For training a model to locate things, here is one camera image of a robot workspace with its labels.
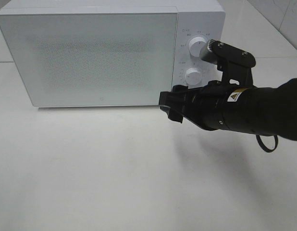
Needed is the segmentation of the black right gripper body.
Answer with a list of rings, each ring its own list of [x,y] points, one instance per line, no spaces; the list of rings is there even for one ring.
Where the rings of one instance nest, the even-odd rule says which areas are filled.
[[[244,131],[247,126],[238,99],[245,90],[254,88],[251,69],[256,65],[255,57],[221,41],[215,41],[212,50],[222,78],[187,90],[184,116],[205,130]]]

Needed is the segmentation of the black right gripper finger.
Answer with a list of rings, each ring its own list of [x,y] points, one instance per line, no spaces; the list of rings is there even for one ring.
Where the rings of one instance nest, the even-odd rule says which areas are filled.
[[[183,111],[186,106],[187,86],[175,85],[171,91],[162,91],[159,96],[159,107],[167,114],[169,120],[183,122]]]

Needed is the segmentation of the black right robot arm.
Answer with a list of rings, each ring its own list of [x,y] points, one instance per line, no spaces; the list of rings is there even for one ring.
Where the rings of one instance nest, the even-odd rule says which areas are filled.
[[[190,89],[162,91],[159,106],[175,122],[187,119],[201,129],[229,130],[297,141],[297,78],[277,88],[258,88],[251,69],[254,56],[221,41],[209,40],[201,60],[222,72],[221,80]]]

